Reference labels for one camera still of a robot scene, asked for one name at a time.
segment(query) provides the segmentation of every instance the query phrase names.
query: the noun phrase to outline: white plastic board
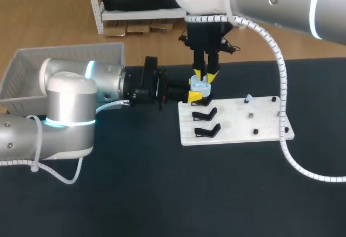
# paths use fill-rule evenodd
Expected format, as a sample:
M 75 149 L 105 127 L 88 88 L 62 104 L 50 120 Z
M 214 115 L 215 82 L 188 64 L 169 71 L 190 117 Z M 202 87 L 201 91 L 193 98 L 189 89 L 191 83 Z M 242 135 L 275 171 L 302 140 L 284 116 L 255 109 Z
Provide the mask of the white plastic board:
M 272 97 L 257 97 L 244 103 L 244 98 L 213 100 L 208 107 L 191 106 L 180 102 L 179 124 L 181 143 L 184 146 L 242 143 L 242 142 L 263 142 L 279 140 L 279 117 L 280 98 L 272 102 Z M 212 108 L 217 108 L 217 114 L 212 121 L 194 121 L 192 112 L 197 111 L 209 114 Z M 220 123 L 221 130 L 214 138 L 196 137 L 195 128 L 212 130 L 216 124 Z M 286 117 L 286 140 L 293 140 L 294 132 Z M 258 129 L 258 134 L 254 134 L 254 129 Z

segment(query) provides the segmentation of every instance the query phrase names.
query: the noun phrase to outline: black tabletop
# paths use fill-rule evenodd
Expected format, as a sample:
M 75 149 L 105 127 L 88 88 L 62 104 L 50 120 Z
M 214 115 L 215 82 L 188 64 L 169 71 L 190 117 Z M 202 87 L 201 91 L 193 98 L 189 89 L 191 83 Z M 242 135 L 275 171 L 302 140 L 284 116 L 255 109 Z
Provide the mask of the black tabletop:
M 346 176 L 346 59 L 287 61 L 288 142 L 306 169 Z M 190 67 L 169 67 L 172 77 Z M 274 62 L 222 65 L 216 98 L 279 95 Z M 46 164 L 71 178 L 76 161 Z M 176 103 L 97 116 L 75 185 L 0 168 L 1 236 L 345 236 L 346 184 L 311 180 L 278 142 L 183 147 Z

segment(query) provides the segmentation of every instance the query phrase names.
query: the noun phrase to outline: metal shelf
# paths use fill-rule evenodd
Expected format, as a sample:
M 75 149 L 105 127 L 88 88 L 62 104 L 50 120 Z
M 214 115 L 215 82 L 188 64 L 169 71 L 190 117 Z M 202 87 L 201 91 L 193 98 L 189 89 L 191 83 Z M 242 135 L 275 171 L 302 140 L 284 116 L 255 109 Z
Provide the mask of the metal shelf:
M 94 11 L 95 22 L 99 34 L 103 34 L 103 21 L 124 21 L 132 19 L 172 19 L 184 18 L 187 13 L 183 9 L 162 9 L 154 11 L 106 11 L 98 0 L 90 0 Z

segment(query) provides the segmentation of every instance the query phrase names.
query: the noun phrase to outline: white spiral cable wrap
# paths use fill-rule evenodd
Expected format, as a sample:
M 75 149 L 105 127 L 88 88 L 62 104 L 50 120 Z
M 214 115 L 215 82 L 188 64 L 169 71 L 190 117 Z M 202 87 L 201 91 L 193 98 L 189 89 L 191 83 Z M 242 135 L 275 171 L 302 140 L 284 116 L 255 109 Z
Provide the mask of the white spiral cable wrap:
M 100 111 L 104 110 L 104 109 L 107 109 L 107 108 L 109 108 L 111 106 L 117 106 L 117 105 L 129 105 L 129 101 L 116 101 L 116 102 L 105 104 L 105 105 L 97 108 L 96 114 L 99 113 Z M 38 169 L 35 169 L 35 167 L 42 168 L 43 170 L 47 171 L 48 173 L 50 173 L 51 175 L 53 175 L 54 177 L 59 179 L 61 182 L 65 183 L 65 184 L 68 184 L 68 185 L 74 184 L 77 181 L 77 179 L 79 177 L 79 174 L 81 172 L 83 158 L 82 157 L 79 158 L 75 176 L 71 180 L 68 180 L 68 179 L 64 178 L 62 175 L 57 173 L 51 167 L 48 167 L 45 164 L 42 164 L 42 163 L 38 162 L 39 154 L 41 152 L 41 146 L 42 146 L 42 124 L 41 124 L 41 121 L 39 120 L 39 118 L 37 116 L 30 115 L 27 118 L 29 119 L 31 117 L 36 120 L 37 128 L 38 128 L 38 136 L 37 136 L 38 137 L 38 141 L 37 141 L 37 149 L 36 149 L 35 160 L 34 161 L 33 160 L 7 160 L 7 161 L 0 161 L 0 166 L 28 165 L 31 168 L 34 168 L 34 169 L 31 170 L 33 172 L 37 172 L 38 171 Z
M 186 22 L 190 23 L 205 23 L 205 22 L 230 22 L 230 19 L 225 15 L 213 15 L 213 16 L 187 16 L 185 18 Z M 307 176 L 314 180 L 319 180 L 323 182 L 335 182 L 335 183 L 342 183 L 346 182 L 346 176 L 322 176 L 315 174 L 313 172 L 310 172 L 306 169 L 304 169 L 302 166 L 300 166 L 291 156 L 290 151 L 287 147 L 286 138 L 285 138 L 285 119 L 286 119 L 286 105 L 287 105 L 287 72 L 286 72 L 286 65 L 285 60 L 283 58 L 283 55 L 281 53 L 281 50 L 279 46 L 277 45 L 276 41 L 273 39 L 273 37 L 260 25 L 257 23 L 250 21 L 246 18 L 239 17 L 239 16 L 233 16 L 232 22 L 236 22 L 239 25 L 249 27 L 250 29 L 257 32 L 259 35 L 261 35 L 264 40 L 269 44 L 269 47 L 274 53 L 279 71 L 280 71 L 280 145 L 282 152 L 287 159 L 287 161 L 301 174 L 304 176 Z
M 120 100 L 120 101 L 116 101 L 116 102 L 107 103 L 107 104 L 97 108 L 96 114 L 98 114 L 100 111 L 106 110 L 112 106 L 129 106 L 129 105 L 130 105 L 130 102 L 128 100 Z

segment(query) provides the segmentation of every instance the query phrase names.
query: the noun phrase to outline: light blue part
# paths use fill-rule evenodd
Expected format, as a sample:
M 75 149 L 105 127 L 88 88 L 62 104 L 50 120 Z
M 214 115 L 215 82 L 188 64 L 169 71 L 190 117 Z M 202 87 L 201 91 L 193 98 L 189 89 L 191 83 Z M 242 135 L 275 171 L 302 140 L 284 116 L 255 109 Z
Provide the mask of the light blue part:
M 84 126 L 84 125 L 90 125 L 96 122 L 96 120 L 90 121 L 90 122 L 58 122 L 53 121 L 51 119 L 46 118 L 45 119 L 48 123 L 58 125 L 58 126 L 67 126 L 67 127 L 74 127 L 74 126 Z
M 203 81 L 200 81 L 196 75 L 191 77 L 191 91 L 202 92 L 203 97 L 208 97 L 211 92 L 211 84 L 207 83 L 207 76 L 203 77 Z
M 312 35 L 315 38 L 318 38 L 319 40 L 321 40 L 321 38 L 319 37 L 319 35 L 317 34 L 316 31 L 316 8 L 317 8 L 317 1 L 318 0 L 311 0 L 310 3 L 310 13 L 309 13 L 309 22 L 310 22 L 310 30 Z
M 54 127 L 54 128 L 64 128 L 64 126 L 62 126 L 62 125 L 53 124 L 53 123 L 50 123 L 48 121 L 45 121 L 44 124 L 48 125 L 50 127 Z
M 85 71 L 85 77 L 86 78 L 91 78 L 92 69 L 94 68 L 94 64 L 95 64 L 95 61 L 90 61 L 88 63 L 88 66 L 86 67 L 86 71 Z

